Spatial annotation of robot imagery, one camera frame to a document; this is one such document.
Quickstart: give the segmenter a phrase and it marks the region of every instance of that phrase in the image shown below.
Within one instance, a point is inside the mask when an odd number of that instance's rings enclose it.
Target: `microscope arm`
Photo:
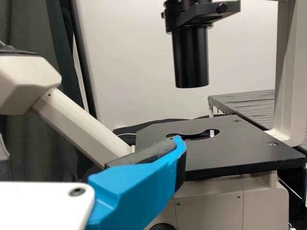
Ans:
[[[49,89],[31,110],[102,167],[132,153],[129,145],[57,88]]]
[[[132,153],[132,148],[57,87],[59,73],[42,57],[12,46],[0,48],[0,114],[33,110],[96,164]]]

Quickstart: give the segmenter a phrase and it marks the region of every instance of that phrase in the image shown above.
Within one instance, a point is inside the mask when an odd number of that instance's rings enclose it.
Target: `white wall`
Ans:
[[[214,94],[274,88],[277,2],[242,0],[209,30],[210,85],[177,89],[162,0],[77,0],[98,117],[108,128],[208,114]]]

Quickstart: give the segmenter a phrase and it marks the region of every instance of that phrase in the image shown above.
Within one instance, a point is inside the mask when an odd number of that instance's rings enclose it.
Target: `dark curtain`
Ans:
[[[67,1],[0,0],[0,39],[43,56],[62,75],[63,92],[83,107],[72,58]],[[33,112],[0,116],[13,180],[78,181],[92,164]]]
[[[53,41],[57,44],[55,52],[60,72],[65,76],[62,81],[64,91],[66,95],[84,108],[72,58],[74,32],[70,0],[46,0],[46,3]],[[77,149],[76,152],[78,156],[77,174],[79,178],[82,178],[93,162]]]

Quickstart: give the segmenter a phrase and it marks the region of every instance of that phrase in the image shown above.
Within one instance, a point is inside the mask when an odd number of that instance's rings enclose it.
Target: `microscope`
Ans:
[[[209,84],[208,29],[240,6],[239,0],[164,3],[161,16],[172,35],[176,87]],[[18,191],[60,191],[59,200],[72,206],[78,218],[66,217],[67,210],[53,202],[48,208],[52,222],[65,221],[69,229],[287,230],[289,195],[277,170],[306,165],[305,156],[290,147],[305,133],[301,98],[307,93],[301,86],[307,84],[306,8],[305,0],[279,1],[276,123],[271,133],[236,115],[170,122],[137,132],[135,151],[57,89],[61,76],[46,60],[2,44],[0,114],[34,111],[105,169],[91,176],[89,185],[0,183],[9,197],[3,204],[9,208],[15,195],[21,197],[20,215],[37,214],[46,223],[48,215],[40,211],[44,199]],[[85,197],[79,201],[82,206],[73,202],[76,196]],[[35,214],[26,203],[34,198]],[[24,226],[35,224],[23,220]]]

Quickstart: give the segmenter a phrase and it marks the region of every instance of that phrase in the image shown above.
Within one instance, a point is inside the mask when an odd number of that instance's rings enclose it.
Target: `black slatted surface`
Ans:
[[[273,128],[275,90],[240,92],[208,97],[209,106],[215,106],[227,115],[236,114],[263,130]],[[300,145],[307,152],[307,130]]]

